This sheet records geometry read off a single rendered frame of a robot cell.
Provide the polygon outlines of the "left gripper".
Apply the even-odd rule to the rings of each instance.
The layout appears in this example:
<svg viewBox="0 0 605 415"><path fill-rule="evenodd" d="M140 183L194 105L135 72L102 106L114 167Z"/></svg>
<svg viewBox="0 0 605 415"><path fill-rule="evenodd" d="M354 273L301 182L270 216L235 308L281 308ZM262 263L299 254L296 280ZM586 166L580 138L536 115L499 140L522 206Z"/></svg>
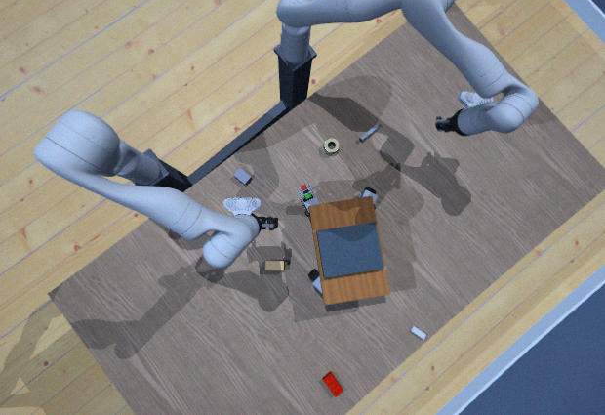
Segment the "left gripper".
<svg viewBox="0 0 605 415"><path fill-rule="evenodd" d="M470 136L470 135L463 133L458 126L458 116L463 109L457 111L454 116L452 116L451 118L447 118L446 120L441 120L443 118L441 118L439 116L436 117L435 126L438 129L437 131L439 131L439 132L444 131L446 133L452 131L452 132L456 132L457 134L459 134L461 136ZM446 124L446 126L445 126L445 124Z"/></svg>

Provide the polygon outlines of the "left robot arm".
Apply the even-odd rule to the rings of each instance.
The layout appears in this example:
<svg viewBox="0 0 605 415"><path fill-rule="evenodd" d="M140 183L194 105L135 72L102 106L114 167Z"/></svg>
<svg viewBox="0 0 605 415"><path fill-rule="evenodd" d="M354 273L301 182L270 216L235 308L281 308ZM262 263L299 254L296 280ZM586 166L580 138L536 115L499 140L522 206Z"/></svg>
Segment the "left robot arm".
<svg viewBox="0 0 605 415"><path fill-rule="evenodd" d="M538 97L511 76L487 47L452 26L445 13L455 1L280 0L276 14L282 22L283 56L291 63L306 59L313 25L370 21L401 9L409 24L455 65L476 92L458 94L465 106L458 116L460 130L467 135L490 130L510 133L537 109ZM493 102L500 92L504 97Z"/></svg>

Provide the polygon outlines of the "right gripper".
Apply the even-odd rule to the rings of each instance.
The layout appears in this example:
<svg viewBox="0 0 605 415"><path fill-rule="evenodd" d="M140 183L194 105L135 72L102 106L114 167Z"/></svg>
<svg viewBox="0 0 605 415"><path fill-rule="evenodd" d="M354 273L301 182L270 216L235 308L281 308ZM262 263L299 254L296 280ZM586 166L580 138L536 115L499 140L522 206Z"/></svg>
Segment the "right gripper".
<svg viewBox="0 0 605 415"><path fill-rule="evenodd" d="M270 218L268 217L257 217L252 213L252 216L258 221L259 224L259 233L261 230L268 228L269 230L275 230L278 228L278 218ZM267 222L266 222L267 220ZM258 233L258 235L259 235Z"/></svg>

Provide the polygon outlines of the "red toy brick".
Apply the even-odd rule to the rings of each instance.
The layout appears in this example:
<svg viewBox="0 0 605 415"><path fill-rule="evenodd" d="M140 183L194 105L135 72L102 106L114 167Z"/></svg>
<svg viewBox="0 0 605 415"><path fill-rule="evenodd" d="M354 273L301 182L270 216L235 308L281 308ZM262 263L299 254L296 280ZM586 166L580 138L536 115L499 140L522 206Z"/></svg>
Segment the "red toy brick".
<svg viewBox="0 0 605 415"><path fill-rule="evenodd" d="M323 377L323 380L335 397L343 392L343 388L340 386L331 371Z"/></svg>

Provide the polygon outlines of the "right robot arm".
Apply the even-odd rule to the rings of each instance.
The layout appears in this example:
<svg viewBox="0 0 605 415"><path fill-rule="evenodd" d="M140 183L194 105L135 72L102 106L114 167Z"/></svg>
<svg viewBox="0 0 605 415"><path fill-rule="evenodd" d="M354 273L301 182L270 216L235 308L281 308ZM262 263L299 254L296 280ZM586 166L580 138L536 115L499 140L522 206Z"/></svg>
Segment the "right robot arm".
<svg viewBox="0 0 605 415"><path fill-rule="evenodd" d="M223 207L236 215L233 218L171 187L125 185L102 177L119 176L148 185L158 178L160 169L155 160L123 142L90 112L66 113L33 154L62 178L139 212L188 240L214 230L203 246L203 256L212 267L229 267L258 236L259 224L252 213L262 206L259 198L226 199Z"/></svg>

